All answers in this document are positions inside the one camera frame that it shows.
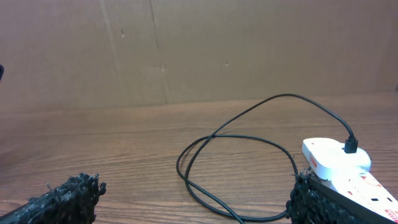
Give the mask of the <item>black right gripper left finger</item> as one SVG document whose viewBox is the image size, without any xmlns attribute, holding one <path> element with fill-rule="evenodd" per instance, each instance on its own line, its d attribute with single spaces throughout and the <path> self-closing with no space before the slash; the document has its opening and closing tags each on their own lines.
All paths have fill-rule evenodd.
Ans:
<svg viewBox="0 0 398 224">
<path fill-rule="evenodd" d="M 81 173 L 1 216 L 1 224 L 92 224 L 95 207 L 106 193 L 99 175 Z"/>
</svg>

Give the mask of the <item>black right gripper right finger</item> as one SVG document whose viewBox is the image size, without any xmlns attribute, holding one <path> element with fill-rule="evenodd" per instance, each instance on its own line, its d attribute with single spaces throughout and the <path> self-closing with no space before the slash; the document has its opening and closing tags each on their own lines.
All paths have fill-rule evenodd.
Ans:
<svg viewBox="0 0 398 224">
<path fill-rule="evenodd" d="M 294 175 L 285 217 L 293 224 L 393 224 L 384 217 L 323 185 L 315 173 Z"/>
</svg>

